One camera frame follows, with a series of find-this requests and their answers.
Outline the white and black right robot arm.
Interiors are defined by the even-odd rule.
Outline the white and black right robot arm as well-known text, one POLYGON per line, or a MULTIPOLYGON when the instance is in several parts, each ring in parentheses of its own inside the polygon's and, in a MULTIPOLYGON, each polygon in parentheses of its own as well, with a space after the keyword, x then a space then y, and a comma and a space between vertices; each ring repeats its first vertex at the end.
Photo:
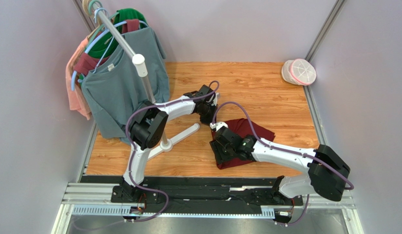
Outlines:
POLYGON ((301 172, 298 176, 280 176, 273 189, 293 198, 298 195, 318 194, 339 202, 345 190, 351 190, 348 176, 350 167, 329 146, 317 149, 297 148, 271 142, 254 135, 241 137, 228 127, 213 128, 211 147, 222 161, 237 158, 242 161, 268 162, 301 172))

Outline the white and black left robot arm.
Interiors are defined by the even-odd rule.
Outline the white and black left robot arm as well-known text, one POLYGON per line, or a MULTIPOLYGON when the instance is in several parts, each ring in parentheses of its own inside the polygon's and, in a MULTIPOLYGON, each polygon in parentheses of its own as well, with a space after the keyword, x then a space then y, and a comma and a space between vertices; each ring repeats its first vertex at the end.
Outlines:
POLYGON ((203 85, 199 91, 185 93, 178 99, 153 104, 146 101, 142 108, 133 113, 126 124, 126 136, 131 143, 131 153, 127 169, 120 187, 134 196, 137 185, 144 180, 147 161, 162 152, 171 151, 173 146, 188 138, 200 128, 195 123, 186 130, 162 143, 166 124, 176 118, 198 114, 200 122, 210 124, 218 107, 216 89, 203 85))

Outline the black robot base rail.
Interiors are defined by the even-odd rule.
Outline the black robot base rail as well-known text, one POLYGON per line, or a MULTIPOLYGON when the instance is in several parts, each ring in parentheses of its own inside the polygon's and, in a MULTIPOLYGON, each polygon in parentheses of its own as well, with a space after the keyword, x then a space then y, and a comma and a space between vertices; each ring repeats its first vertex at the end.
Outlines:
POLYGON ((292 210, 306 204, 306 193, 281 193, 282 177, 159 177, 144 178, 140 187, 123 177, 85 175, 80 183, 106 185, 108 202, 128 222, 162 216, 263 217, 289 223, 292 210))

